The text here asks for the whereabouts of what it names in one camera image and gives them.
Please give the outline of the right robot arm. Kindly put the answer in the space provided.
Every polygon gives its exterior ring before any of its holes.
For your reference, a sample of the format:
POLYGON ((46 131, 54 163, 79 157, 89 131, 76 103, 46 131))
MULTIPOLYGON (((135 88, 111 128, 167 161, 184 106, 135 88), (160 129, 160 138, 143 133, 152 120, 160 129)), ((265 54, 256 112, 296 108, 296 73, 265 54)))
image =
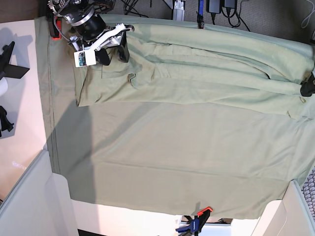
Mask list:
POLYGON ((126 33, 134 31, 123 23, 114 27, 101 17, 114 8, 113 0, 49 0, 47 20, 54 40, 65 39, 75 49, 75 66, 97 63, 108 66, 111 62, 107 49, 115 49, 119 60, 129 61, 126 33))

